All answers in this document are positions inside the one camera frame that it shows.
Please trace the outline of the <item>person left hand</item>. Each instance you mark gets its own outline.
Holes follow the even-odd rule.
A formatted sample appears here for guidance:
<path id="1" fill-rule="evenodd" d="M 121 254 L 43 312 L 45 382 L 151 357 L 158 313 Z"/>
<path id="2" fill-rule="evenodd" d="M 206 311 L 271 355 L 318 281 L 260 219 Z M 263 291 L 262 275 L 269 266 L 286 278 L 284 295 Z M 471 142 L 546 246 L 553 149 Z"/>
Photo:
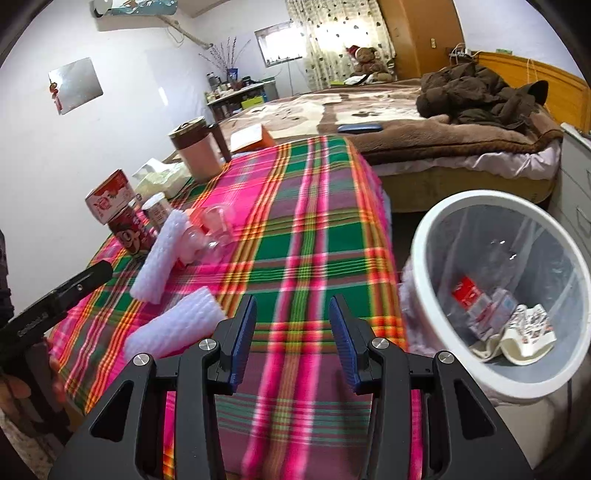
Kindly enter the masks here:
<path id="1" fill-rule="evenodd" d="M 60 377 L 60 364 L 51 355 L 52 344 L 47 337 L 43 342 L 38 342 L 31 347 L 29 353 L 36 351 L 39 358 L 34 358 L 34 365 L 37 370 L 41 369 L 45 374 L 51 372 L 50 376 L 45 375 L 45 386 L 51 381 L 51 393 L 46 392 L 51 401 L 59 406 L 59 410 L 66 403 L 66 392 L 63 379 Z M 16 400 L 29 398 L 33 390 L 41 387 L 39 380 L 30 376 L 31 368 L 22 358 L 13 357 L 1 367 L 1 405 L 8 413 L 16 413 L 18 408 Z"/>

